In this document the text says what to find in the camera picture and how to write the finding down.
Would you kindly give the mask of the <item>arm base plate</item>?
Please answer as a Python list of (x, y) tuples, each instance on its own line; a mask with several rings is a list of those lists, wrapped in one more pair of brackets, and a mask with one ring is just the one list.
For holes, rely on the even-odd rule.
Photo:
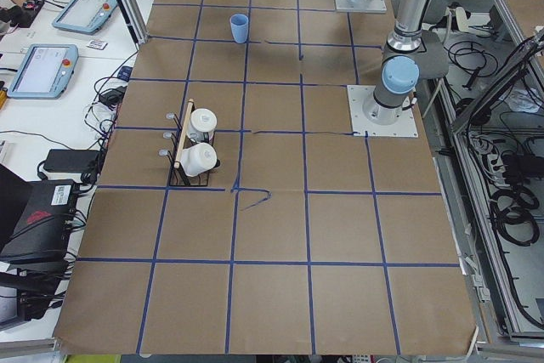
[(366, 14), (385, 14), (385, 0), (335, 0), (336, 11)]
[(348, 85), (352, 133), (359, 137), (417, 138), (409, 98), (397, 108), (385, 108), (374, 99), (374, 86)]

